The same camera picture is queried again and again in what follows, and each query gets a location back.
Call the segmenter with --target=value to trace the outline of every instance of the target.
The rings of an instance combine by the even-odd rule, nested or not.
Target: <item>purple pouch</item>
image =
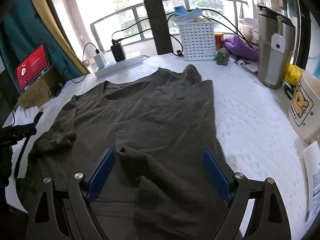
[[[259,51],[245,45],[239,36],[225,38],[223,47],[236,56],[259,61]]]

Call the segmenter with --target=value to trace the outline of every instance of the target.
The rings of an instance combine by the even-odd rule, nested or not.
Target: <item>t-shirt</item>
[[[106,148],[117,150],[115,165],[91,207],[110,240],[209,239],[227,206],[202,163],[207,148],[224,158],[212,81],[193,65],[183,73],[159,68],[73,96],[28,155],[17,180],[22,205],[34,208],[45,177],[66,184]]]

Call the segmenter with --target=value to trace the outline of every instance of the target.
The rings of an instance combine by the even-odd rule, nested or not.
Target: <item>perforated basket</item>
[[[178,24],[184,60],[213,60],[216,54],[213,22]]]

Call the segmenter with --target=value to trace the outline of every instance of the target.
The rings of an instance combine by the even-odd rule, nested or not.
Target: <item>yellow plastic bag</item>
[[[289,68],[288,68],[288,71],[287,71],[287,74],[285,75],[285,78],[291,84],[296,86],[303,71],[304,70],[302,68],[299,68],[296,65],[290,64]]]

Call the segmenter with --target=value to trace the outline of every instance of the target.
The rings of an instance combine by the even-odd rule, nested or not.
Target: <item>metal bolt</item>
[[[238,178],[238,179],[243,179],[243,178],[244,178],[244,175],[243,175],[241,172],[237,172],[237,173],[236,173],[236,178]]]
[[[47,183],[49,183],[50,181],[51,181],[51,179],[50,179],[49,177],[46,177],[46,178],[43,179],[43,183],[44,183],[44,184],[47,184]]]
[[[83,177],[83,174],[81,172],[78,172],[75,174],[76,179],[81,179]]]
[[[273,178],[267,178],[267,182],[269,182],[270,184],[274,184],[275,180]]]

